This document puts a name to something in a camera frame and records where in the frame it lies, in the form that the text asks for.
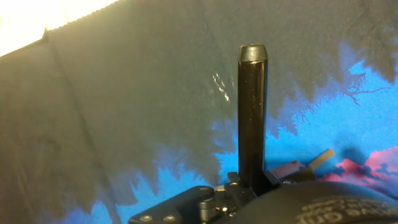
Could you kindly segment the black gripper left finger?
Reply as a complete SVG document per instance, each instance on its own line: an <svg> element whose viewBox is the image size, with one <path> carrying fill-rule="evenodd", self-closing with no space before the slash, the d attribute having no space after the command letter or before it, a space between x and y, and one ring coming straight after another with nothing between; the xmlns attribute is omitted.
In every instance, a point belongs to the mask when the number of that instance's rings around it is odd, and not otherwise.
<svg viewBox="0 0 398 224"><path fill-rule="evenodd" d="M129 224L225 224L256 198L238 173L228 173L228 179L216 187L192 187L132 216Z"/></svg>

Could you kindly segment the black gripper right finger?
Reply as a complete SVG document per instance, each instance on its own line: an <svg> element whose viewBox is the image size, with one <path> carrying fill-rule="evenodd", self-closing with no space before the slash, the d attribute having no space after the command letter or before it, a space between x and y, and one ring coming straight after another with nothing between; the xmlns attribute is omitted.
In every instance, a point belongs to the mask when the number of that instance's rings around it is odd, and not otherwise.
<svg viewBox="0 0 398 224"><path fill-rule="evenodd" d="M275 190L281 187L295 185L296 182L285 179L278 179L271 171L264 172L264 190Z"/></svg>

